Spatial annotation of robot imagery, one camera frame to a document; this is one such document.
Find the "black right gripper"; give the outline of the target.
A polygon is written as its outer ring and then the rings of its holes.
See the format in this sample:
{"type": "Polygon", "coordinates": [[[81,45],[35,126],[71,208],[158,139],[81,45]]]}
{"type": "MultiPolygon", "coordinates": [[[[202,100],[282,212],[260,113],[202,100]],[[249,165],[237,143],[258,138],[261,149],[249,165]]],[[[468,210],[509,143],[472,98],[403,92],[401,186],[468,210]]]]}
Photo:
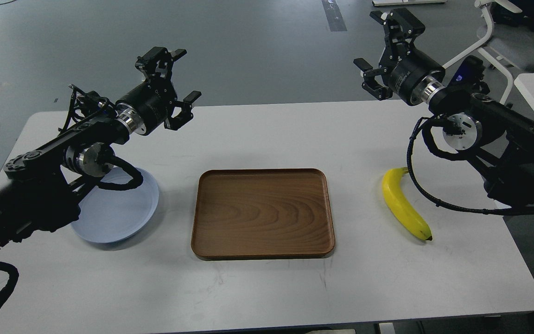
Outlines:
{"type": "Polygon", "coordinates": [[[353,64],[362,74],[362,88],[378,101],[398,95],[406,104],[417,105],[424,101],[423,91],[429,82],[441,82],[445,68],[422,51],[416,49],[415,39],[426,30],[409,9],[396,8],[389,12],[371,11],[369,16],[383,26],[384,50],[382,61],[388,66],[375,69],[363,58],[353,64]],[[388,75],[388,86],[377,82],[376,77],[388,75]]]}

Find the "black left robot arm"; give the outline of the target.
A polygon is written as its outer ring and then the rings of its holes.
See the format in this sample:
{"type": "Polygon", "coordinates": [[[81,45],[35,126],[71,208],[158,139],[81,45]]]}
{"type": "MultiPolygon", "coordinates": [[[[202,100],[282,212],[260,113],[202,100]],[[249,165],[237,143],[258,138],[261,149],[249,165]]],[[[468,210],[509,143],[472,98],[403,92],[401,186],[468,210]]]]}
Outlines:
{"type": "Polygon", "coordinates": [[[135,68],[144,80],[116,102],[71,86],[58,135],[3,167],[9,182],[0,188],[0,249],[76,221],[79,203],[95,187],[121,192],[142,184],[140,171],[117,157],[112,144],[125,144],[135,133],[150,135],[159,125],[176,131],[193,118],[201,93],[180,101],[172,84],[172,68],[186,53],[156,46],[138,57],[135,68]]]}

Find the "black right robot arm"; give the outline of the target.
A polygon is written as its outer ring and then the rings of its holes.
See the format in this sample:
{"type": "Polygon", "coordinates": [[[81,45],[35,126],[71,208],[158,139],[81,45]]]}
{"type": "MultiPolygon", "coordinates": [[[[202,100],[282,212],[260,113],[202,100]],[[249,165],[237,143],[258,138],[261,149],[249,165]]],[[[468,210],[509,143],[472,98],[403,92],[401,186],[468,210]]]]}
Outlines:
{"type": "Polygon", "coordinates": [[[408,9],[372,11],[370,16],[383,26],[385,48],[378,66],[354,59],[362,88],[379,101],[396,94],[409,106],[424,103],[432,113],[417,122],[407,146],[407,172],[418,191],[436,206],[457,212],[534,214],[534,120],[486,95],[482,65],[469,66],[460,82],[443,85],[445,70],[414,45],[425,25],[408,9]],[[426,192],[413,171],[418,135],[434,156],[467,161],[483,178],[487,196],[506,208],[466,208],[426,192]]]}

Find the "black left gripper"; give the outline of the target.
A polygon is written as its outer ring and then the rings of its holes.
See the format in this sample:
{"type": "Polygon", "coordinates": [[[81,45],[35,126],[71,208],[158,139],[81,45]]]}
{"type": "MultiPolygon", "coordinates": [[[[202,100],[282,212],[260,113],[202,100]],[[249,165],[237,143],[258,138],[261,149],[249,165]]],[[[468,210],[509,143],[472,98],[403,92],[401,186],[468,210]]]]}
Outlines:
{"type": "Polygon", "coordinates": [[[182,101],[172,84],[174,63],[187,54],[186,49],[168,50],[155,46],[137,57],[135,68],[142,73],[140,85],[116,102],[117,119],[129,133],[150,135],[159,125],[177,131],[193,119],[194,102],[202,96],[193,90],[182,101]]]}

